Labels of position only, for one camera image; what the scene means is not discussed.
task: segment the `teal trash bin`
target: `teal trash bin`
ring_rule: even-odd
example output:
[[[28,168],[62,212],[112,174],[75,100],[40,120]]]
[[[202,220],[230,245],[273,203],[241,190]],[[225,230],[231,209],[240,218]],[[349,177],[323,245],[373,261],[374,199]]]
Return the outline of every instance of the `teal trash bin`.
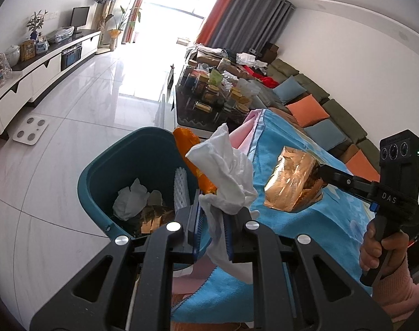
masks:
[[[130,133],[105,150],[82,172],[78,197],[83,209],[111,239],[132,236],[112,220],[118,191],[136,178],[149,192],[158,190],[167,207],[174,208],[174,177],[185,168],[191,202],[198,188],[197,178],[186,166],[171,132],[145,127]]]

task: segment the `curtain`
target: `curtain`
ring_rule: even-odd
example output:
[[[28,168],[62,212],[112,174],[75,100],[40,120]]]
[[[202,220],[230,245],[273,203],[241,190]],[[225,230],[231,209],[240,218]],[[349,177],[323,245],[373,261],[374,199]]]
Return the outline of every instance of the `curtain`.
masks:
[[[137,12],[139,11],[140,6],[142,5],[142,0],[134,0],[133,8],[134,10],[129,15],[128,22],[129,21],[137,21]],[[133,36],[134,29],[129,26],[129,24],[126,24],[124,37],[122,39],[123,42],[131,42],[131,37]]]
[[[229,6],[231,0],[217,0],[206,18],[205,22],[202,25],[202,28],[197,36],[196,44],[207,45],[209,40],[217,27],[220,18],[225,12],[226,8]]]
[[[259,54],[277,41],[294,10],[287,0],[230,0],[206,46]]]

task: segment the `sofa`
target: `sofa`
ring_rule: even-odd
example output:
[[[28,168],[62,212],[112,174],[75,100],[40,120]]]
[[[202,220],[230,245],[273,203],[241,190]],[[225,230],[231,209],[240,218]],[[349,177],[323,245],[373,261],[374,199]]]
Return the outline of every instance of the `sofa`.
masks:
[[[298,124],[299,130],[340,159],[353,174],[379,181],[379,149],[367,139],[367,132],[346,109],[314,81],[279,58],[268,66],[267,76],[280,85],[270,89],[260,81],[253,81],[260,87],[259,98],[267,108],[276,108],[290,116],[288,122]],[[296,91],[288,94],[286,88],[282,95],[279,90],[285,85],[295,87]]]

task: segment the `cabinet drawer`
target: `cabinet drawer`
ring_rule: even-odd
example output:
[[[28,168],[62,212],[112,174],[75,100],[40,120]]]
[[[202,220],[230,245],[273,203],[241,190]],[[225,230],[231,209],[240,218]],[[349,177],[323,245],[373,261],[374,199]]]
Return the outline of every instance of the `cabinet drawer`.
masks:
[[[32,94],[32,77],[31,74],[29,74],[19,82],[16,92],[10,89],[7,94],[0,99],[0,120],[3,128],[7,127],[12,118],[31,98]]]
[[[33,79],[33,92],[38,92],[50,79],[60,72],[61,54],[58,54],[31,73]]]
[[[90,52],[98,48],[99,35],[93,36],[85,41],[82,41],[82,53],[81,58],[88,55]]]

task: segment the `hand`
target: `hand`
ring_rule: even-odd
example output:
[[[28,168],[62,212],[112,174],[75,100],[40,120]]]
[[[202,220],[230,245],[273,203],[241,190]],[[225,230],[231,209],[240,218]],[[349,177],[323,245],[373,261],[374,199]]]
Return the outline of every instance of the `hand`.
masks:
[[[389,263],[385,266],[382,276],[393,274],[404,261],[409,246],[409,236],[400,231],[381,241],[381,244],[375,240],[375,225],[371,221],[367,225],[367,231],[364,234],[364,241],[359,248],[359,265],[364,271],[376,269],[379,265],[379,257],[382,248],[385,250],[393,250]]]

